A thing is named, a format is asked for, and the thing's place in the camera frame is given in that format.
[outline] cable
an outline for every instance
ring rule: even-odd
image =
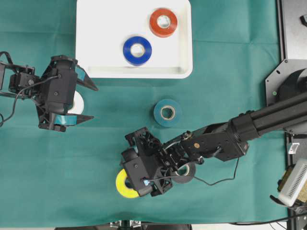
[[[223,181],[234,180],[236,178],[236,170],[238,169],[238,164],[239,164],[239,158],[236,161],[236,167],[235,167],[235,171],[234,171],[234,176],[232,178],[222,179],[220,181],[214,182],[213,184],[210,184],[210,183],[206,182],[205,180],[203,180],[201,178],[198,178],[196,176],[186,176],[186,177],[193,177],[194,179],[199,180],[199,181],[205,183],[208,186],[213,186],[213,185],[216,185],[216,184],[218,184],[220,182],[223,182]],[[144,179],[144,180],[147,180],[147,181],[159,181],[159,180],[168,179],[168,178],[174,178],[174,177],[179,177],[179,176],[182,176],[182,175],[178,175],[178,176],[164,176],[164,177],[159,177],[159,178],[156,178],[156,179]]]
[[[238,160],[236,161],[236,167],[235,167],[235,171],[234,171],[234,176],[233,176],[232,178],[222,179],[222,180],[217,181],[217,182],[215,182],[215,183],[213,183],[213,184],[209,184],[208,182],[206,182],[206,181],[204,181],[203,179],[200,179],[200,178],[198,178],[198,177],[196,177],[196,176],[194,176],[194,178],[195,178],[196,180],[199,180],[199,181],[201,181],[201,182],[204,182],[205,184],[207,184],[207,185],[209,185],[209,186],[216,185],[216,184],[218,184],[218,183],[220,183],[220,182],[223,182],[223,181],[232,181],[232,180],[234,180],[234,179],[236,178],[236,170],[238,169],[239,159],[240,159],[240,158],[238,158]]]
[[[293,215],[291,217],[285,217],[285,218],[281,218],[281,219],[274,219],[271,221],[266,221],[266,222],[258,222],[258,223],[249,223],[249,224],[244,224],[244,223],[230,223],[232,225],[237,225],[237,226],[249,226],[249,225],[261,225],[261,224],[270,224],[270,223],[275,223],[275,222],[280,222],[280,221],[284,221],[284,220],[289,220],[289,219],[295,219],[297,217],[302,217],[302,216],[306,216],[307,212],[301,213],[301,214],[296,214]]]
[[[270,227],[272,228],[272,229],[274,229],[274,230],[276,230],[273,226],[272,226],[272,224],[271,223],[269,223],[269,225],[270,225]]]
[[[40,85],[40,84],[43,84],[43,83],[45,83],[45,82],[47,82],[47,81],[50,81],[50,80],[52,80],[52,79],[55,79],[55,78],[59,78],[59,76],[53,76],[53,77],[47,78],[47,79],[44,80],[44,81],[35,83],[35,84],[33,84],[33,85],[30,85],[30,86],[25,87],[25,88],[23,88],[22,90],[20,90],[19,93],[18,93],[18,94],[16,95],[16,97],[15,97],[11,115],[9,115],[9,116],[8,116],[7,118],[5,118],[4,120],[2,119],[2,121],[0,122],[0,127],[3,125],[4,122],[10,120],[10,119],[13,117],[13,115],[14,115],[14,113],[15,113],[15,108],[16,108],[16,103],[17,103],[18,97],[21,95],[21,93],[22,93],[23,91],[28,90],[28,89],[31,89],[32,87],[35,87],[35,86]]]
[[[276,224],[278,224],[280,227],[282,227],[283,229],[286,229],[287,230],[287,228],[285,228],[283,225],[281,225],[280,223],[278,223],[278,222],[276,222]]]

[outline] screw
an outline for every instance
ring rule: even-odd
[[[33,84],[34,84],[34,81],[33,81],[32,79],[30,79],[30,80],[28,81],[28,83],[29,83],[29,85],[33,85]]]

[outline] plastic tray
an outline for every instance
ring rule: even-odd
[[[168,38],[155,36],[149,19],[156,9],[168,8],[178,27]],[[91,78],[182,79],[193,70],[191,6],[188,0],[78,0],[76,58]],[[123,44],[145,37],[153,53],[134,67],[123,56]]]

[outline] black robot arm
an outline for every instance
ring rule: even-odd
[[[13,116],[18,99],[32,99],[36,105],[38,127],[42,129],[65,132],[66,127],[93,118],[69,113],[73,106],[76,84],[98,90],[84,69],[77,64],[77,60],[65,55],[54,56],[43,75],[39,77],[35,75],[35,68],[13,64],[8,52],[0,52],[0,57],[2,55],[6,57],[7,63],[0,61],[0,91],[5,70],[12,70],[13,75],[10,77],[9,92],[0,92],[0,96],[12,97],[15,101],[9,117],[4,119],[0,114],[0,126]]]
[[[239,158],[246,155],[249,140],[305,121],[307,92],[255,112],[248,111],[226,123],[187,131],[165,144],[142,128],[126,136],[131,148],[122,153],[122,164],[140,196],[157,196],[172,187],[172,179],[183,183],[176,178],[181,177],[177,171],[182,166],[203,164],[204,158],[210,157],[222,161]]]

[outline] tape roll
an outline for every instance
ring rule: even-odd
[[[181,106],[171,99],[159,101],[153,111],[156,122],[164,127],[173,127],[182,116]]]
[[[152,52],[149,41],[140,36],[129,38],[123,48],[126,60],[134,66],[145,64],[150,59]]]
[[[183,165],[179,168],[179,171],[183,169],[186,170],[183,174],[179,174],[178,171],[171,173],[171,176],[176,176],[173,177],[172,180],[178,184],[185,184],[190,182],[196,173],[196,166],[194,163],[187,163]]]
[[[139,194],[137,191],[135,191],[134,189],[132,188],[128,188],[126,186],[126,179],[127,179],[127,173],[124,169],[122,169],[117,177],[116,177],[116,188],[117,188],[117,191],[125,198],[137,198],[139,197]]]
[[[55,125],[75,126],[77,124],[77,115],[57,115],[54,120]]]
[[[169,9],[157,9],[150,17],[150,29],[158,37],[169,37],[175,32],[177,26],[177,17]]]
[[[77,91],[75,91],[75,95],[73,97],[72,108],[68,110],[69,114],[82,114],[84,110],[84,100]]]

